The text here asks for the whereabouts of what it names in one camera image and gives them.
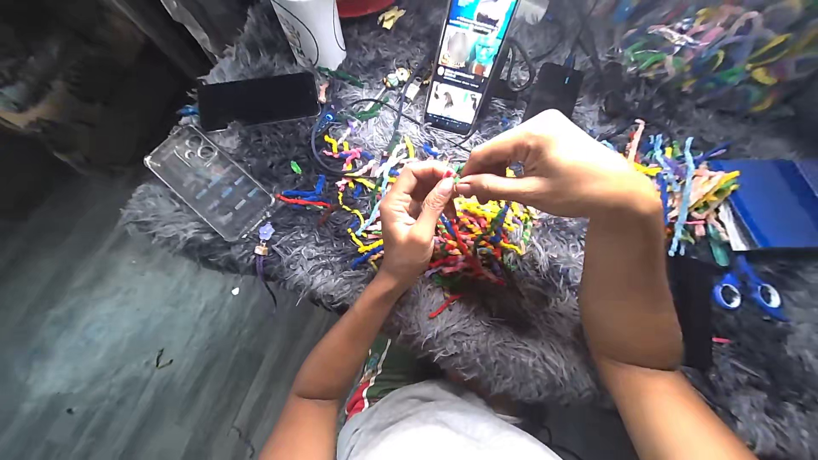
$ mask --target blue scissors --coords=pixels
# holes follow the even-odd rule
[[[758,277],[743,255],[735,258],[735,268],[713,287],[713,299],[724,309],[737,309],[741,306],[739,287],[742,284],[746,284],[750,296],[764,313],[779,321],[789,321],[781,312],[781,295],[771,284]],[[728,294],[730,300],[725,299],[725,294]]]

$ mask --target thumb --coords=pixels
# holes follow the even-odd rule
[[[457,183],[457,193],[465,197],[477,196],[481,201],[508,200],[525,204],[544,192],[543,182],[537,177],[503,178],[494,174],[475,174]]]
[[[443,208],[452,199],[455,194],[455,179],[443,178],[434,186],[426,199],[423,200],[423,206],[420,208],[420,215],[418,216],[415,227],[419,227],[419,231],[424,235],[434,235],[434,228],[438,225],[440,214],[443,213]]]

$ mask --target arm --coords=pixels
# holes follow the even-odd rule
[[[661,206],[653,202],[589,222],[579,295],[596,366],[643,460],[754,458],[673,370],[681,333],[665,276]]]
[[[295,377],[281,416],[259,458],[335,458],[335,421],[369,345],[405,290],[381,272],[326,333]]]
[[[392,306],[432,256],[434,227],[454,193],[442,163],[403,168],[380,206],[384,261],[347,313],[304,361],[259,458],[335,458],[335,420]]]
[[[524,165],[522,178],[506,166]],[[603,382],[643,460],[753,458],[676,368],[681,330],[654,185],[556,110],[472,152],[457,191],[589,217],[580,314]]]

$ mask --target white cup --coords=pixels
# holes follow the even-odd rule
[[[270,1],[295,60],[304,67],[337,69],[347,56],[347,47],[335,0]]]

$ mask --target pile of pipe cleaners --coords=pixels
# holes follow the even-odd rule
[[[728,236],[716,211],[738,187],[739,172],[711,171],[707,159],[724,153],[729,145],[694,154],[691,151],[693,138],[687,138],[684,146],[678,142],[665,142],[662,134],[644,138],[645,122],[637,120],[636,123],[637,128],[630,134],[623,155],[636,170],[650,176],[657,185],[671,240],[669,255],[684,255],[687,245],[706,237],[717,262],[728,264],[726,253],[717,250],[720,243],[728,241]],[[404,136],[387,156],[379,159],[361,148],[350,148],[342,139],[326,135],[324,141],[329,149],[323,154],[344,160],[342,169],[348,171],[335,183],[337,195],[326,190],[327,178],[321,174],[312,190],[284,190],[276,197],[298,209],[322,211],[319,224],[336,211],[349,212],[354,219],[346,231],[359,254],[350,267],[358,269],[369,265],[377,270],[376,262],[384,250],[380,203],[397,180],[400,169],[419,160],[415,146],[408,136]],[[602,143],[617,151],[609,142]],[[423,146],[423,152],[428,157],[443,158],[429,145]],[[363,166],[353,171],[355,160]],[[452,164],[455,171],[462,166]],[[294,167],[294,171],[298,173],[300,168]],[[511,169],[506,174],[515,176]],[[370,203],[368,211],[363,206],[357,207],[358,203],[367,201]],[[456,216],[449,219],[442,215],[438,221],[434,252],[425,272],[426,277],[443,288],[447,297],[430,318],[460,297],[452,291],[457,291],[465,278],[504,286],[506,274],[515,267],[514,255],[525,253],[539,215],[539,211],[533,208],[510,201],[489,201],[481,205],[476,198],[457,197],[454,205]]]
[[[668,254],[684,255],[687,245],[707,238],[713,257],[723,266],[729,258],[721,248],[729,237],[719,222],[717,211],[730,194],[739,187],[740,171],[711,171],[707,160],[719,156],[730,148],[728,142],[710,151],[691,151],[693,138],[685,145],[665,142],[662,134],[643,138],[645,121],[636,120],[636,130],[630,134],[623,155],[633,167],[650,176],[662,199],[667,236],[671,240]],[[602,141],[608,148],[616,147]]]
[[[336,210],[345,210],[355,219],[347,228],[347,233],[357,246],[360,254],[351,262],[356,269],[369,264],[378,269],[376,261],[382,256],[384,240],[381,236],[379,207],[383,197],[400,174],[400,169],[416,158],[411,139],[403,137],[384,160],[377,160],[369,152],[360,148],[349,148],[346,142],[339,142],[329,136],[324,137],[330,149],[323,153],[344,159],[344,170],[352,169],[353,160],[366,163],[354,173],[344,175],[337,183],[337,202],[325,191],[326,176],[319,175],[316,186],[309,191],[285,190],[277,198],[300,209],[322,210],[327,216]],[[423,146],[427,156],[437,158],[436,150]],[[454,170],[462,164],[452,164]],[[347,202],[349,198],[371,197],[371,211],[354,209]],[[476,198],[458,197],[454,200],[456,217],[441,216],[434,237],[434,252],[425,276],[445,288],[457,285],[463,277],[485,280],[500,286],[506,284],[504,272],[514,265],[509,260],[511,253],[522,255],[531,237],[536,210],[514,202],[489,201],[481,205]],[[446,305],[456,296],[450,296]]]
[[[622,57],[631,71],[699,102],[761,112],[787,94],[787,83],[818,70],[818,19],[804,2],[782,1],[759,11],[666,3],[670,11],[648,14],[624,34]]]

